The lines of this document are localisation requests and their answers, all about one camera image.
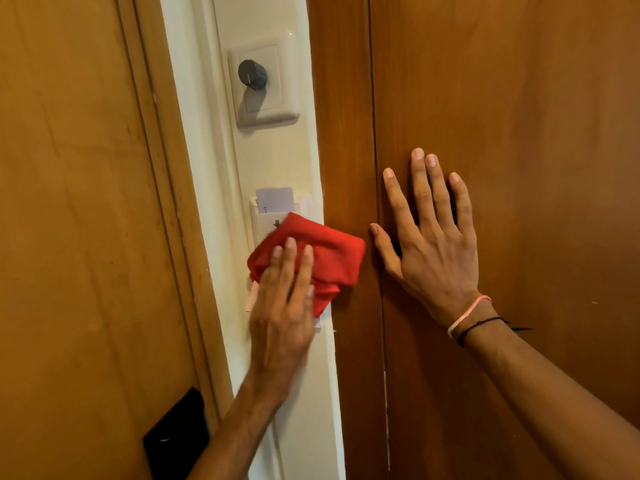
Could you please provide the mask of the brown wooden cabinet door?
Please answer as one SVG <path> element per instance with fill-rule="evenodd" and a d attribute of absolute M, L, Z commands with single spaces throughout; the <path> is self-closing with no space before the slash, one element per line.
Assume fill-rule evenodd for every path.
<path fill-rule="evenodd" d="M 378 170 L 472 200 L 479 288 L 640 429 L 640 0 L 370 0 Z M 381 271 L 390 478 L 561 478 L 469 355 Z"/>

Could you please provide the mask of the pink wristband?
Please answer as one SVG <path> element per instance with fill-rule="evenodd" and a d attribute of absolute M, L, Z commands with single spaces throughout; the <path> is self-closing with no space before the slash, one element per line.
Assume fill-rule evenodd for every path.
<path fill-rule="evenodd" d="M 480 295 L 476 297 L 476 299 L 469 305 L 466 311 L 464 311 L 464 313 L 462 313 L 459 318 L 457 318 L 457 320 L 455 320 L 455 322 L 450 325 L 450 327 L 447 329 L 447 335 L 450 339 L 453 339 L 452 334 L 454 330 L 460 325 L 460 323 L 466 320 L 466 318 L 468 318 L 470 314 L 475 310 L 476 306 L 478 306 L 478 304 L 484 300 L 487 300 L 490 303 L 492 302 L 492 298 L 487 295 Z"/>

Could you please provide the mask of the red cleaning cloth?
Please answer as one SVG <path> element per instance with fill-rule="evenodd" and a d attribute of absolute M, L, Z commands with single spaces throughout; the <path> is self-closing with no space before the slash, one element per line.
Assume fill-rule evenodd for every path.
<path fill-rule="evenodd" d="M 315 287 L 313 314 L 315 319 L 319 319 L 341 288 L 356 286 L 365 255 L 365 242 L 290 212 L 249 256 L 247 265 L 252 282 L 260 281 L 269 265 L 273 248 L 284 247 L 288 238 L 293 238 L 298 247 L 295 272 L 300 268 L 305 247 L 313 249 L 310 282 Z"/>

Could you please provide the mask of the brown wooden door frame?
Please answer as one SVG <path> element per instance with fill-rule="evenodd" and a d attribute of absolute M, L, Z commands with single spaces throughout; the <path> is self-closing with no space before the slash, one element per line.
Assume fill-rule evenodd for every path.
<path fill-rule="evenodd" d="M 205 417 L 234 394 L 170 60 L 161 0 L 116 0 Z"/>

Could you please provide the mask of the black electronic door lock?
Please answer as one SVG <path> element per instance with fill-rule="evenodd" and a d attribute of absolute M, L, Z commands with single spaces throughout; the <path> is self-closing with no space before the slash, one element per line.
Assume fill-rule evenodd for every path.
<path fill-rule="evenodd" d="M 153 480 L 187 480 L 210 441 L 201 393 L 194 387 L 143 437 Z"/>

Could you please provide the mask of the black dimmer knob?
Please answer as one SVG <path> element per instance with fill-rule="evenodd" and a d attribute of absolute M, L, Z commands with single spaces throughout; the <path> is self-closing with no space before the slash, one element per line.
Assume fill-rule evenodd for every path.
<path fill-rule="evenodd" d="M 242 84 L 254 91 L 264 90 L 268 83 L 268 72 L 263 65 L 252 59 L 240 62 L 237 75 Z"/>

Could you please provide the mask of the white key card holder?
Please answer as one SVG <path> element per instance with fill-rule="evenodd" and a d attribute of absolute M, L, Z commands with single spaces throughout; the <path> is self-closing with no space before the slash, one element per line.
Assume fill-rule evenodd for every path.
<path fill-rule="evenodd" d="M 253 250 L 272 232 L 274 232 L 285 220 L 290 210 L 279 212 L 263 212 L 258 206 L 257 198 L 250 201 L 251 229 L 253 238 Z M 294 194 L 294 214 L 314 220 L 316 217 L 315 204 L 309 194 Z M 257 298 L 257 288 L 251 278 L 247 282 L 248 297 L 244 306 L 245 312 L 251 312 Z"/>

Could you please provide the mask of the white key card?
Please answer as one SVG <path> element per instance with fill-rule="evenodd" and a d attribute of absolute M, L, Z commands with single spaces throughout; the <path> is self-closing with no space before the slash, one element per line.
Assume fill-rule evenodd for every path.
<path fill-rule="evenodd" d="M 258 213 L 294 212 L 295 200 L 291 187 L 265 187 L 255 192 Z"/>

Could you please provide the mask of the person's left hand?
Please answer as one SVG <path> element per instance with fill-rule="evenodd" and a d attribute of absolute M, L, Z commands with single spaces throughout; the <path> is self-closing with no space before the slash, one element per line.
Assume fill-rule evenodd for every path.
<path fill-rule="evenodd" d="M 276 246 L 263 272 L 250 315 L 250 371 L 263 376 L 295 376 L 304 366 L 314 338 L 311 284 L 314 252 L 306 246 L 289 295 L 279 292 L 284 247 Z"/>

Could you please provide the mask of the person's left forearm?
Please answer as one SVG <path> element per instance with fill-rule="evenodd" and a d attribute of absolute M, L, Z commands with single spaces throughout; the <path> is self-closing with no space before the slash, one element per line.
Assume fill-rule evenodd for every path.
<path fill-rule="evenodd" d="M 294 380 L 295 376 L 250 371 L 187 480 L 246 480 L 268 425 L 290 395 Z"/>

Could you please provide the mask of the person's right hand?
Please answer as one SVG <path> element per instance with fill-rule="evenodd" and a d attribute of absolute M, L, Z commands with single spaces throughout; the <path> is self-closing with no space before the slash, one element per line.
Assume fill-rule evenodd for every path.
<path fill-rule="evenodd" d="M 407 198 L 391 168 L 384 170 L 383 183 L 401 249 L 404 281 L 397 282 L 423 304 L 439 325 L 448 329 L 476 297 L 483 294 L 478 290 L 476 235 L 464 236 L 458 230 L 454 222 L 454 195 L 449 176 L 444 176 L 437 156 L 436 161 L 433 201 L 441 231 L 420 231 L 419 220 L 415 222 Z M 492 302 L 484 300 L 452 335 L 461 333 L 476 322 L 497 316 Z"/>

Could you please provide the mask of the person's right forearm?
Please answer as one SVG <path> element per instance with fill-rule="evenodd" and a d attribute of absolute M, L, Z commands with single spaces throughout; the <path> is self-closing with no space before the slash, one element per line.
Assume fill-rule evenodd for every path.
<path fill-rule="evenodd" d="M 640 480 L 640 430 L 498 316 L 461 333 L 464 348 L 565 478 Z"/>

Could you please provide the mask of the white dimmer switch plate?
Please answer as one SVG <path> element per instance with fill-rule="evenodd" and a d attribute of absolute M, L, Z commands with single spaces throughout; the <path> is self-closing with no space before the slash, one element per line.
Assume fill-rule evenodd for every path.
<path fill-rule="evenodd" d="M 236 124 L 240 129 L 284 123 L 300 117 L 296 36 L 283 32 L 228 49 L 228 66 Z M 237 75 L 245 59 L 263 65 L 268 72 L 264 90 L 247 88 Z"/>

